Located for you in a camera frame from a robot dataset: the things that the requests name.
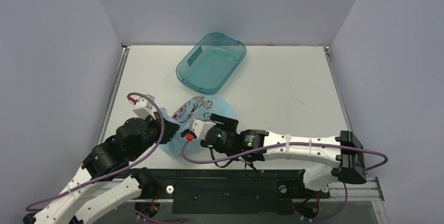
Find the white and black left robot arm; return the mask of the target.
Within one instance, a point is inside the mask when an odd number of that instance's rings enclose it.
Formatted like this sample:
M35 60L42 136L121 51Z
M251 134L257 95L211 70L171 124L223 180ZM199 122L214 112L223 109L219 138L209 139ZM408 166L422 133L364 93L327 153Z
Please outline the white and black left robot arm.
M153 175L147 168L132 169L129 163L146 150L171 141L179 128L157 113L126 120L114 135L92 149L71 181L45 208L28 208L23 223L93 223L127 200L153 196Z

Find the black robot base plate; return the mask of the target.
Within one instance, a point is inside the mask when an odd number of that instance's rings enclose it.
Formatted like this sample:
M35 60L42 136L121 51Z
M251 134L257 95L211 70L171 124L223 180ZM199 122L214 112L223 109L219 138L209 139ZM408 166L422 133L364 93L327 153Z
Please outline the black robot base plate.
M291 215L303 203L329 199L304 188L301 170L151 170L154 185L137 201L172 204L173 214Z

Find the light blue plastic bag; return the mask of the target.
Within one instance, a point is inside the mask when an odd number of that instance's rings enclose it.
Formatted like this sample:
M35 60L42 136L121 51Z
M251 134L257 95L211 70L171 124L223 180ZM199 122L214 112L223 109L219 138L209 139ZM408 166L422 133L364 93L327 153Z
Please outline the light blue plastic bag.
M185 144L184 131L189 129L193 119L209 121L211 114L232 119L237 118L237 114L231 104L224 98L215 95L195 96L173 113L169 113L164 107L160 109L166 122L173 122L180 126L171 141L159 146L162 151L173 157L181 155L181 149Z

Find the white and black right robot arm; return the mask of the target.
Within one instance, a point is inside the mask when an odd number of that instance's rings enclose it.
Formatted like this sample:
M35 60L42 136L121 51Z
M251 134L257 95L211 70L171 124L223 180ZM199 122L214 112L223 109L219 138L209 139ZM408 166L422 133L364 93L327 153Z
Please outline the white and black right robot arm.
M256 161L294 160L312 162L295 182L296 191L309 196L333 182L366 183L363 145L351 132L323 138L281 135L266 130L237 132L238 121L212 114L209 121L194 119L190 131L201 146L251 165Z

